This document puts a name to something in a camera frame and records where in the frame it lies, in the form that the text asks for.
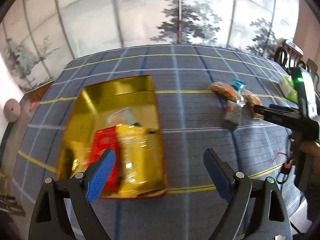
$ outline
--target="red and yellow package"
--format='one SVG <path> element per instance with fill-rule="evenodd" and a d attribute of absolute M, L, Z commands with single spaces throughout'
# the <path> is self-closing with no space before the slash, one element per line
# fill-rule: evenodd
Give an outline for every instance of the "red and yellow package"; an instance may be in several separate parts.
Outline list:
<path fill-rule="evenodd" d="M 103 154 L 105 149 L 112 149 L 116 154 L 116 162 L 110 175 L 103 187 L 104 191 L 117 192 L 119 189 L 119 143 L 116 135 L 116 127 L 97 130 L 91 148 L 90 163 L 96 162 Z"/>

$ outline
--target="tree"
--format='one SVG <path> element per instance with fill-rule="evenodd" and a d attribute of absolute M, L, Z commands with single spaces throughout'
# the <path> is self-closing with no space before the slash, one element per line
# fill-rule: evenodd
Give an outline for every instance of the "tree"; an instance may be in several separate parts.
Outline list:
<path fill-rule="evenodd" d="M 247 50 L 253 54 L 268 55 L 274 53 L 274 45 L 278 42 L 275 33 L 270 29 L 271 22 L 267 22 L 264 18 L 257 19 L 256 22 L 250 23 L 251 27 L 256 27 L 254 31 L 256 36 L 252 39 L 255 42 L 252 46 L 247 46 Z"/>
<path fill-rule="evenodd" d="M 164 13 L 168 21 L 162 22 L 157 28 L 160 34 L 152 37 L 152 41 L 167 41 L 175 43 L 179 27 L 179 0 L 166 0 L 171 2 L 169 8 L 164 8 Z M 192 5 L 186 4 L 182 0 L 182 42 L 191 43 L 190 38 L 200 38 L 203 45 L 214 45 L 216 42 L 215 34 L 220 27 L 215 26 L 222 21 L 220 17 L 214 14 L 208 2 L 194 2 Z"/>

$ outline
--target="person's arm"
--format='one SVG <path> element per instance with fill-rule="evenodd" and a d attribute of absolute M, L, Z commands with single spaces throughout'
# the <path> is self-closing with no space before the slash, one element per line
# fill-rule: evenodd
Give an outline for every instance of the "person's arm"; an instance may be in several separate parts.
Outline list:
<path fill-rule="evenodd" d="M 308 202 L 307 217 L 314 222 L 320 213 L 320 145 L 316 142 L 305 141 L 301 144 L 300 150 L 313 156 L 311 175 L 312 189 L 307 190 L 304 195 Z"/>

